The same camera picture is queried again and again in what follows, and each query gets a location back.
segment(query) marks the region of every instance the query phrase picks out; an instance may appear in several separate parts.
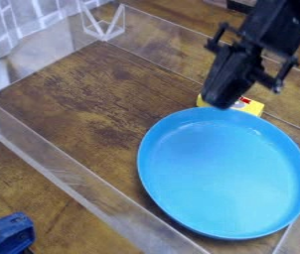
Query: yellow block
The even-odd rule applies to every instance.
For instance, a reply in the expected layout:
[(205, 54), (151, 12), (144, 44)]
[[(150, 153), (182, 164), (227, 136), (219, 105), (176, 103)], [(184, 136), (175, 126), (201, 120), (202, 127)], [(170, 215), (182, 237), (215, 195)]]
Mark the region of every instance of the yellow block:
[[(201, 95), (198, 95), (197, 106), (198, 107), (209, 107), (210, 106), (206, 103), (206, 101), (202, 99)], [(259, 103), (258, 101), (251, 100), (246, 97), (241, 97), (239, 100), (235, 102), (235, 104), (231, 107), (231, 109), (243, 111), (243, 112), (253, 114), (258, 117), (261, 116), (262, 108), (263, 108), (262, 103)]]

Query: wooden surface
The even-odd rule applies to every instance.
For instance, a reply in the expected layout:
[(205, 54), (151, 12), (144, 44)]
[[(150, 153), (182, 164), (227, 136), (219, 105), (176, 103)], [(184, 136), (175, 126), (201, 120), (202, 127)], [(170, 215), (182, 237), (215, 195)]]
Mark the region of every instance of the wooden surface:
[[(206, 27), (198, 2), (199, 8), (188, 4), (191, 1), (171, 7), (170, 3), (136, 2), (154, 14), (167, 13), (197, 30)], [(221, 15), (215, 17), (238, 19), (237, 15)], [(288, 106), (281, 104), (278, 113), (289, 117), (288, 121), (300, 122), (300, 113), (294, 113), (300, 85), (294, 80), (300, 80), (298, 72), (290, 80), (290, 92), (281, 95), (290, 102)], [(0, 105), (211, 253), (267, 254), (281, 232), (243, 242), (202, 237), (167, 218), (139, 183), (135, 156), (144, 132), (163, 116), (194, 106), (199, 89), (195, 82), (116, 47), (96, 43), (1, 91)], [(262, 96), (263, 91), (253, 95)], [(300, 145), (300, 129), (284, 118), (262, 117)], [(139, 252), (0, 145), (0, 216), (16, 210), (25, 211), (36, 223), (36, 253)]]

